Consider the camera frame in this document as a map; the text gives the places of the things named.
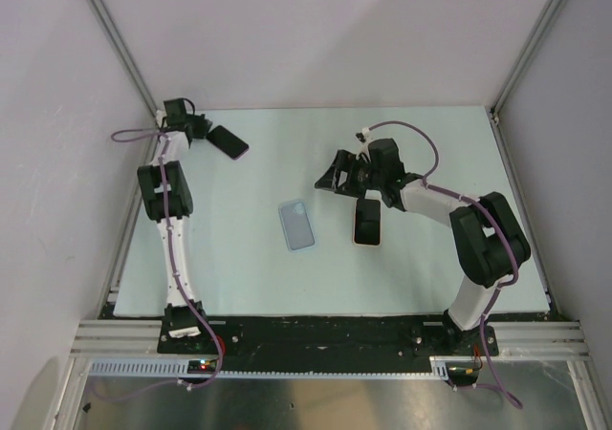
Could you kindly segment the black phone with red edge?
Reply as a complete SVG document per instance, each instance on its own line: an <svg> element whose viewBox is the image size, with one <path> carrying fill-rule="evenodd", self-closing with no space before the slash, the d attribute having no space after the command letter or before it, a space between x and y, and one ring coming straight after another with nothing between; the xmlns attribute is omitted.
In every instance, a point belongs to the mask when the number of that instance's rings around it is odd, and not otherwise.
<svg viewBox="0 0 612 430"><path fill-rule="evenodd" d="M211 129L207 140L233 161L240 159L250 149L246 142L222 125Z"/></svg>

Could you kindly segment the translucent blue phone case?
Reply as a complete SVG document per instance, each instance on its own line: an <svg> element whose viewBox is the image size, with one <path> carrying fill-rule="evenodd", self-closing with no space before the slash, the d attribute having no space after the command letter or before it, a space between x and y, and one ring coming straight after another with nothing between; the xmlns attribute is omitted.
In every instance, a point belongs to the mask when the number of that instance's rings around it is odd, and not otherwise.
<svg viewBox="0 0 612 430"><path fill-rule="evenodd" d="M301 200L289 201L278 207L278 214L290 252L299 252L313 247L316 236L306 204Z"/></svg>

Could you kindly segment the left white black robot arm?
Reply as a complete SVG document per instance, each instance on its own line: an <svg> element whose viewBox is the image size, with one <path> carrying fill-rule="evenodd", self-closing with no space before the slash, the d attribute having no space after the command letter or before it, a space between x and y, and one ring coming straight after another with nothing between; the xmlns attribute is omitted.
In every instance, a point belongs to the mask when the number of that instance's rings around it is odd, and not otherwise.
<svg viewBox="0 0 612 430"><path fill-rule="evenodd" d="M203 139L210 123L184 97L164 102L152 160L139 167L137 179L145 213L156 224L164 249L166 299L165 339L179 339L189 351L200 353L211 343L212 330L191 284L187 257L187 227L194 203L181 158L195 140Z"/></svg>

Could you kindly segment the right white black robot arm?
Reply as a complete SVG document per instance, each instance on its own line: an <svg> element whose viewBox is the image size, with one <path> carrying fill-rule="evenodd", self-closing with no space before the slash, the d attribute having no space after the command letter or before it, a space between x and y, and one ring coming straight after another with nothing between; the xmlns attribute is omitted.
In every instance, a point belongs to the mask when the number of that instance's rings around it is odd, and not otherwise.
<svg viewBox="0 0 612 430"><path fill-rule="evenodd" d="M364 133L357 138L360 151L340 149L314 187L358 200L377 191L387 207L450 229L464 277L443 313L439 342L453 354L464 354L475 344L501 290L516 282L520 266L530 258L526 236L502 194L473 199L451 193L406 171L393 139L372 140Z"/></svg>

